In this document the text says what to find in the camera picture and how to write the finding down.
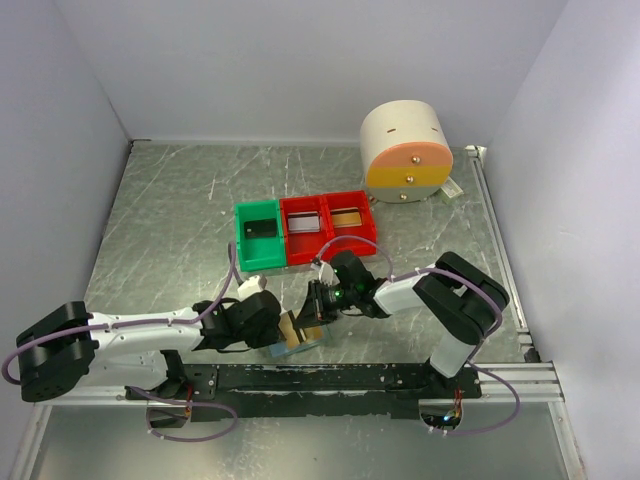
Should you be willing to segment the mint green card holder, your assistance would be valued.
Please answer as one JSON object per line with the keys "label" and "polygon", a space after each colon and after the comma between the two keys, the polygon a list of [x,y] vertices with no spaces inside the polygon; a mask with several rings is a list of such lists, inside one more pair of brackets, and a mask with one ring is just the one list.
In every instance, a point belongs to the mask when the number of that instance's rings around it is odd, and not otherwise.
{"label": "mint green card holder", "polygon": [[314,348],[329,339],[327,326],[295,327],[298,310],[283,311],[278,324],[279,341],[269,346],[272,357],[287,356]]}

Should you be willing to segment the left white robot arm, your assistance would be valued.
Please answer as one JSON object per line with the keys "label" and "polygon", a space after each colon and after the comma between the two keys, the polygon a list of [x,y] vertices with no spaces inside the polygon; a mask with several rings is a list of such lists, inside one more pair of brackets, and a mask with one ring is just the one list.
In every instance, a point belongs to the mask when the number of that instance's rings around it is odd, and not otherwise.
{"label": "left white robot arm", "polygon": [[36,403],[76,388],[135,386],[173,399],[187,385],[184,355],[274,344],[280,313],[268,291],[145,315],[90,313],[84,302],[69,302],[18,335],[21,398]]}

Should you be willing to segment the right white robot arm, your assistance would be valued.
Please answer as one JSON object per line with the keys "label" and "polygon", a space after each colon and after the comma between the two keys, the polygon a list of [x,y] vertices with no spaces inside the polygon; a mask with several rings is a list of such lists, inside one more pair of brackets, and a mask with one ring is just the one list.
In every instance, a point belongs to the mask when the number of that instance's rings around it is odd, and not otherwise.
{"label": "right white robot arm", "polygon": [[306,329],[335,321],[351,308],[384,319],[411,308],[428,309],[445,328],[428,359],[426,390],[443,398],[459,384],[458,373],[501,324],[510,297],[504,287],[454,252],[434,265],[392,279],[376,278],[354,252],[337,253],[308,283],[292,325]]}

